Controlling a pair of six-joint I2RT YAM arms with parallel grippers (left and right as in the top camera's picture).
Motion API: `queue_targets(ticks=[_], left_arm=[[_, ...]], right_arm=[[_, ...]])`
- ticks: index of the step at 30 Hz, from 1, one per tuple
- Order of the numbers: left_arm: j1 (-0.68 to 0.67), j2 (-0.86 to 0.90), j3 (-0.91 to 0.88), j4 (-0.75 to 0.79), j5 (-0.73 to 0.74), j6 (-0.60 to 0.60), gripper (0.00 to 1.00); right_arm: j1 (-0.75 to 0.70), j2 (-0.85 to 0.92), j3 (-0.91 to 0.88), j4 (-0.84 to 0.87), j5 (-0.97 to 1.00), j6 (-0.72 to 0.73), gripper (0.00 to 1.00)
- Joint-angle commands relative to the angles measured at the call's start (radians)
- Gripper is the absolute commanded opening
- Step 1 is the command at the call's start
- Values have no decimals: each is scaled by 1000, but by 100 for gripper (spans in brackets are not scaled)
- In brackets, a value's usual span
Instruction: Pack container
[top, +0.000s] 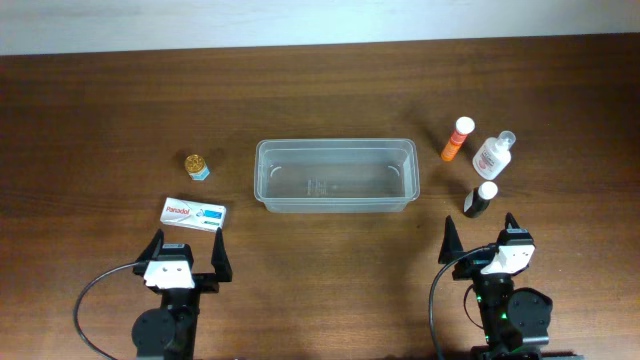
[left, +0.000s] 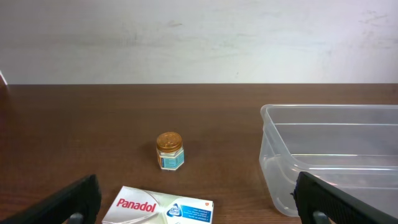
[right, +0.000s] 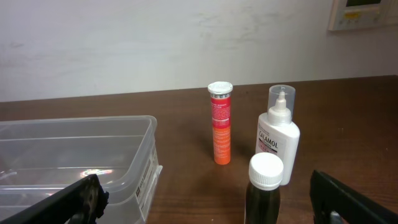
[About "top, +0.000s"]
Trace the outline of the orange tablet tube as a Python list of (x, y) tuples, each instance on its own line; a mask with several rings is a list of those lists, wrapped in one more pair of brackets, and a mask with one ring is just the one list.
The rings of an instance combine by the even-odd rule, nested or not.
[(441, 151), (441, 159), (446, 162), (452, 161), (458, 154), (468, 135), (471, 134), (474, 129), (475, 121), (472, 118), (467, 116), (458, 118), (448, 142)]

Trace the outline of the white Panadol box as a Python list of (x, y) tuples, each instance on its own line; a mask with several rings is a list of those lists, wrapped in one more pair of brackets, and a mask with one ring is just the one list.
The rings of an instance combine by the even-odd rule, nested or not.
[(221, 205), (193, 202), (168, 197), (160, 222), (195, 230), (216, 232), (223, 227), (227, 209)]

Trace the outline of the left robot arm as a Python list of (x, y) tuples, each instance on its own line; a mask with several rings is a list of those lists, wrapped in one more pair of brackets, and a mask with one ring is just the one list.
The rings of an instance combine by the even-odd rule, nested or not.
[(221, 229), (214, 236), (211, 255), (214, 270), (194, 273), (193, 264), (191, 247), (165, 243), (161, 230), (136, 259), (133, 273), (161, 296), (160, 306), (143, 312), (132, 327), (138, 359), (194, 357), (200, 297), (217, 293), (219, 285), (231, 282), (233, 277)]

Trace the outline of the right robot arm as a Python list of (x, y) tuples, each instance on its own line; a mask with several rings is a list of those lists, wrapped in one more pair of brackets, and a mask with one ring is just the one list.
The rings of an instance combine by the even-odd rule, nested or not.
[(455, 281), (471, 282), (476, 297), (486, 344), (474, 346), (470, 357), (479, 360), (577, 359), (571, 352), (545, 353), (549, 344), (553, 301), (533, 288), (516, 288), (513, 278), (529, 267), (535, 251), (530, 232), (514, 216), (505, 215), (504, 229), (495, 242), (466, 251), (453, 219), (445, 219), (444, 237), (438, 258), (443, 268), (430, 287), (428, 321), (436, 356), (444, 357), (434, 322), (434, 298), (441, 277), (452, 272)]

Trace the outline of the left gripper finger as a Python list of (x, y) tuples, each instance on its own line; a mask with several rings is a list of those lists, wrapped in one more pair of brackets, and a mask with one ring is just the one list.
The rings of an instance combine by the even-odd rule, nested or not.
[(145, 247), (141, 254), (137, 257), (137, 262), (151, 261), (158, 256), (160, 249), (164, 244), (164, 232), (158, 229), (154, 234), (150, 243)]
[(211, 265), (215, 270), (216, 282), (222, 283), (232, 281), (233, 270), (226, 253), (223, 231), (221, 228), (218, 228), (215, 233)]

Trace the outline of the dark bottle white cap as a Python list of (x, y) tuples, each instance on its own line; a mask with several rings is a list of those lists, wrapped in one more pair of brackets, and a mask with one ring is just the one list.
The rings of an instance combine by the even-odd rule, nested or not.
[(480, 216), (497, 193), (498, 186), (492, 181), (485, 181), (467, 195), (463, 204), (463, 214), (469, 218)]

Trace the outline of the white spray bottle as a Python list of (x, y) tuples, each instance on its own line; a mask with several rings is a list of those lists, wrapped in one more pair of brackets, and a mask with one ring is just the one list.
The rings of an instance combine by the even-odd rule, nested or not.
[(487, 138), (472, 159), (476, 172), (486, 180), (494, 180), (510, 163), (510, 149), (515, 142), (515, 134), (508, 130)]

